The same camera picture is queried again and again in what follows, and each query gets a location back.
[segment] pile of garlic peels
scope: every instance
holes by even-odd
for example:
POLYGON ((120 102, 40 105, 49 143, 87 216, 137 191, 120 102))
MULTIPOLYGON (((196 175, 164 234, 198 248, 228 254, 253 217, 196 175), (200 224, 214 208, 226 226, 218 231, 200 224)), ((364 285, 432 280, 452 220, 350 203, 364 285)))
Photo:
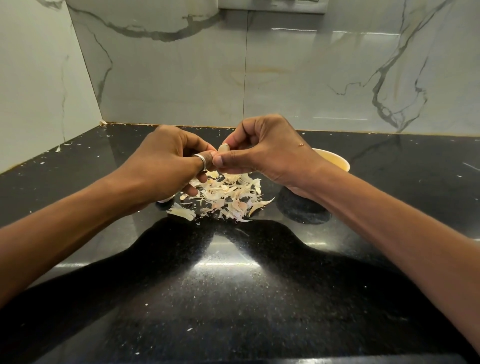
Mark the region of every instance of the pile of garlic peels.
MULTIPOLYGON (((247 173, 244 174, 219 174, 217 171, 207 172, 210 177, 207 182, 201 183, 198 179, 193 179, 190 184, 199 187, 197 196, 182 194, 180 201, 194 199, 200 205, 200 217, 206 216, 210 212, 219 211, 218 218, 232 218, 240 222, 251 220, 243 219, 244 216, 251 216, 255 210, 265 207, 270 201, 260 201, 262 190, 260 187, 260 178, 252 179, 247 173)), ((194 202, 181 202, 182 205, 191 207, 194 202)), ((182 207, 174 203, 167 213, 186 218, 192 221, 196 217, 193 210, 182 207)))

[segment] white marble tile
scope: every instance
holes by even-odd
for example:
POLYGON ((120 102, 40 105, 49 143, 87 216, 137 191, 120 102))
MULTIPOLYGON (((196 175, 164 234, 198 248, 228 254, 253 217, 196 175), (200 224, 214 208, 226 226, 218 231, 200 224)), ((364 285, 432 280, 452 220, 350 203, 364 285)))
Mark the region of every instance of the white marble tile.
POLYGON ((0 1, 0 172, 98 125, 63 1, 0 1))
POLYGON ((325 16, 251 13, 245 117, 297 128, 479 134, 480 3, 331 0, 325 16))
POLYGON ((68 0, 107 121, 236 125, 246 12, 216 1, 68 0))

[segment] forearm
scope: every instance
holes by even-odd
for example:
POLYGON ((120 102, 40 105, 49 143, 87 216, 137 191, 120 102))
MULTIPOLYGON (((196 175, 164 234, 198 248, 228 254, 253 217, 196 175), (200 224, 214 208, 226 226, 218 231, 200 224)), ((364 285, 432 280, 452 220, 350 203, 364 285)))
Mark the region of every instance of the forearm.
POLYGON ((102 179, 0 229, 0 307, 125 215, 130 200, 102 179))
POLYGON ((302 188, 377 246, 480 352, 480 247, 474 241, 330 163, 302 188))

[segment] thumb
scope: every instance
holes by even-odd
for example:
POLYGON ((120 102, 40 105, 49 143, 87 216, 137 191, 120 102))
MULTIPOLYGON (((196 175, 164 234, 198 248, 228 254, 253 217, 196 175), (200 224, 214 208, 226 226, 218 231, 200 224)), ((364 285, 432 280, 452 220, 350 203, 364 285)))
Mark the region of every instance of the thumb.
POLYGON ((218 153, 213 158, 213 165, 219 168, 252 167, 252 153, 253 148, 218 153))
MULTIPOLYGON (((212 159, 213 159, 213 154, 216 154, 216 152, 207 150, 205 152, 198 153, 201 155, 206 162, 206 170, 212 168, 212 159)), ((193 168, 195 169, 195 174, 198 174, 199 172, 202 172, 204 170, 204 161, 198 157, 198 156, 192 156, 192 157, 187 157, 189 162, 192 163, 193 168)))

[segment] hand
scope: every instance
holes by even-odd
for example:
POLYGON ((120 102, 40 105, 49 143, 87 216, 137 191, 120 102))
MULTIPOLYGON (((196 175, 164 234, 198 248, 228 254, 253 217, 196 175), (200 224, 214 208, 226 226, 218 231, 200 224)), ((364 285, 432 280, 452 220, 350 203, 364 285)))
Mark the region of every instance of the hand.
POLYGON ((299 179, 308 178, 312 166, 325 161, 277 114, 243 120, 224 143, 230 146, 230 152, 213 158, 221 172, 256 170, 304 197, 307 195, 298 190, 299 179))
POLYGON ((193 154, 201 154, 207 168, 212 167, 216 149, 195 134, 175 126, 162 125, 151 132, 127 161, 108 178, 115 183, 134 186, 136 206, 171 197, 178 191, 192 196, 197 189, 189 181, 197 176, 206 182, 203 162, 193 154))

